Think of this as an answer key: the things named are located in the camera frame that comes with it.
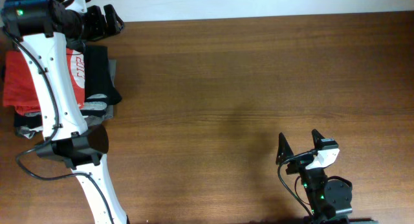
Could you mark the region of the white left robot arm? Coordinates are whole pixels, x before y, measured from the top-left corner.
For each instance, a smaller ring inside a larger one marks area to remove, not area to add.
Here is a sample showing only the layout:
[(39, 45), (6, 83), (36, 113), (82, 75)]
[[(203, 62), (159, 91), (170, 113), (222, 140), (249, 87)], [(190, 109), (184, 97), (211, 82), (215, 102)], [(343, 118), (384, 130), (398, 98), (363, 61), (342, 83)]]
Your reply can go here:
[(66, 52), (72, 42), (121, 33), (124, 22), (112, 5), (92, 6), (91, 0), (6, 0), (1, 18), (4, 34), (23, 54), (39, 101), (43, 141), (32, 151), (71, 170), (96, 223), (128, 223), (109, 175), (106, 129), (89, 127), (82, 117)]

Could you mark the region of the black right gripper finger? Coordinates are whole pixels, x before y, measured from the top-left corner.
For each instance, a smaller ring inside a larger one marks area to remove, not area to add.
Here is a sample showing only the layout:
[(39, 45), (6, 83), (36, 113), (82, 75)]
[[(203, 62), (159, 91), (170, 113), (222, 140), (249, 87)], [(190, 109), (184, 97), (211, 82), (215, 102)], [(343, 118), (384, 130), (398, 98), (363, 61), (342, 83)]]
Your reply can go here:
[(288, 141), (283, 133), (278, 135), (278, 152), (276, 157), (276, 164), (280, 165), (285, 162), (287, 159), (294, 156), (293, 151), (291, 150)]
[(324, 139), (324, 136), (317, 129), (313, 129), (311, 131), (311, 134), (314, 143), (314, 149), (322, 150), (324, 147), (324, 143), (322, 141)]

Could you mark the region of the red orange t-shirt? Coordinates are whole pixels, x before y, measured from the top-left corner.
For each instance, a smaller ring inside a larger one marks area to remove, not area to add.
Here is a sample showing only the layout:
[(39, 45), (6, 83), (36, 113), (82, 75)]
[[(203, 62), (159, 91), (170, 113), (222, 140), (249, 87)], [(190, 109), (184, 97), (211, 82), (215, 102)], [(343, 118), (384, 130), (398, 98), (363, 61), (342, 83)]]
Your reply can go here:
[[(78, 51), (67, 49), (67, 64), (70, 79), (78, 107), (85, 102), (85, 63), (84, 55)], [(13, 106), (18, 114), (41, 111), (34, 83), (28, 65), (21, 52), (6, 53), (5, 94), (3, 105)]]

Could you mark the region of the folded grey white garment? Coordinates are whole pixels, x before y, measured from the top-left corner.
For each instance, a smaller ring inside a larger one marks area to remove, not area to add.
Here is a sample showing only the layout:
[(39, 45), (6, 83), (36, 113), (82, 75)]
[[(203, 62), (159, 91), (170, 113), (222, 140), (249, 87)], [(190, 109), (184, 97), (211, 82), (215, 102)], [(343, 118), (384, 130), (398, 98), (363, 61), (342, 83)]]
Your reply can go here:
[[(87, 69), (85, 82), (85, 102), (80, 109), (88, 126), (96, 126), (103, 121), (113, 118), (114, 105), (122, 101), (122, 97), (114, 87), (116, 60), (102, 62), (108, 71), (99, 65), (91, 65)], [(41, 112), (14, 115), (16, 135), (31, 139), (43, 131)]]

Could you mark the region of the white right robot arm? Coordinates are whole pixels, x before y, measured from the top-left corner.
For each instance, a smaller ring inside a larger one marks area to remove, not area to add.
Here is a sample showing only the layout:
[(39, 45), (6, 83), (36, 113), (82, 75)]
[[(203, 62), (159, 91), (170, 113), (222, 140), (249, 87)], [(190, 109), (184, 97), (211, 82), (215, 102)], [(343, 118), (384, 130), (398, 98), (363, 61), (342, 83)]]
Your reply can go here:
[[(278, 135), (276, 165), (278, 178), (285, 189), (305, 209), (308, 216), (305, 223), (349, 223), (352, 213), (352, 182), (339, 176), (327, 176), (325, 169), (332, 165), (340, 152), (333, 138), (325, 138), (318, 130), (311, 131), (313, 149), (294, 154), (283, 133)], [(304, 202), (297, 191), (286, 184), (281, 169), (286, 166), (286, 174), (298, 174), (306, 193)]]

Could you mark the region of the folded black shirt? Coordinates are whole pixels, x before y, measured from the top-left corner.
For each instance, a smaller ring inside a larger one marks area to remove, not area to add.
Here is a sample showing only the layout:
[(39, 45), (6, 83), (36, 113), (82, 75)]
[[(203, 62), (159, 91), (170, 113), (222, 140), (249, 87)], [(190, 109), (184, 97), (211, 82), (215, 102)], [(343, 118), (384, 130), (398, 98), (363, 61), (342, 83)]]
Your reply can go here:
[[(83, 116), (102, 117), (108, 106), (122, 101), (109, 72), (107, 47), (87, 46), (84, 52), (67, 49), (66, 53), (75, 98)], [(14, 108), (14, 126), (30, 129), (42, 126), (36, 90), (21, 52), (6, 53), (3, 81), (2, 105)]]

